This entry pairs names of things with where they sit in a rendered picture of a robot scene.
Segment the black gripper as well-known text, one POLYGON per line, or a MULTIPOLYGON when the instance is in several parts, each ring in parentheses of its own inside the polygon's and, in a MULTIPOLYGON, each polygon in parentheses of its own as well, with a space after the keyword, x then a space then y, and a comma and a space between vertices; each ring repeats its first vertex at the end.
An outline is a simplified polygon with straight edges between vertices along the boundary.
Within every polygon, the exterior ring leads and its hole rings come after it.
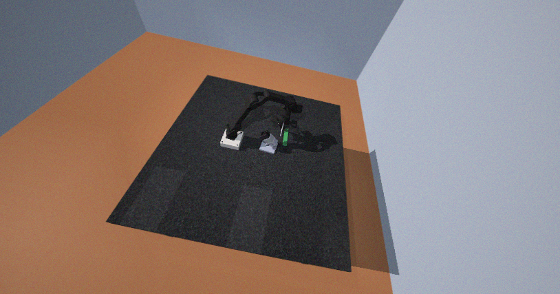
MULTIPOLYGON (((282 128, 282 124, 284 123, 283 130, 284 130, 286 127, 288 127, 289 124, 291 125, 291 127, 297 128, 297 121, 292 120, 292 122, 291 122, 291 121, 289 121, 289 117, 290 117, 290 115, 285 115, 285 114, 283 114, 283 112, 282 112, 281 118, 277 118, 277 116, 272 115, 272 117, 271 117, 271 119, 270 119, 270 122, 275 123, 276 120, 279 121, 279 122, 278 122, 278 125, 280 126, 280 129, 282 128)), ((282 130, 282 131, 283 131, 283 130, 282 130)))

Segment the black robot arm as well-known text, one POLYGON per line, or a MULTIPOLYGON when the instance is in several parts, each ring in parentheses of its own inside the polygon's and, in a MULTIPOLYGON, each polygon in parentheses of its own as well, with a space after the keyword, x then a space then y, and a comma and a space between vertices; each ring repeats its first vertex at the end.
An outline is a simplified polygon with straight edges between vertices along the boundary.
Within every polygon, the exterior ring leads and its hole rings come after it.
POLYGON ((301 113, 302 112, 302 104, 296 103, 293 96, 282 96, 280 94, 275 94, 273 92, 269 92, 268 90, 260 92, 256 91, 250 93, 246 98, 246 104, 241 109, 240 113, 236 116, 235 119, 232 119, 228 124, 226 124, 226 138, 230 140, 235 140, 237 137, 237 132, 242 128, 241 123, 247 117, 251 110, 256 109, 259 106, 262 106, 266 101, 273 101, 276 103, 281 103, 283 111, 281 111, 280 115, 290 115, 291 112, 294 113, 301 113), (259 101, 257 96, 264 96, 264 98, 259 101))

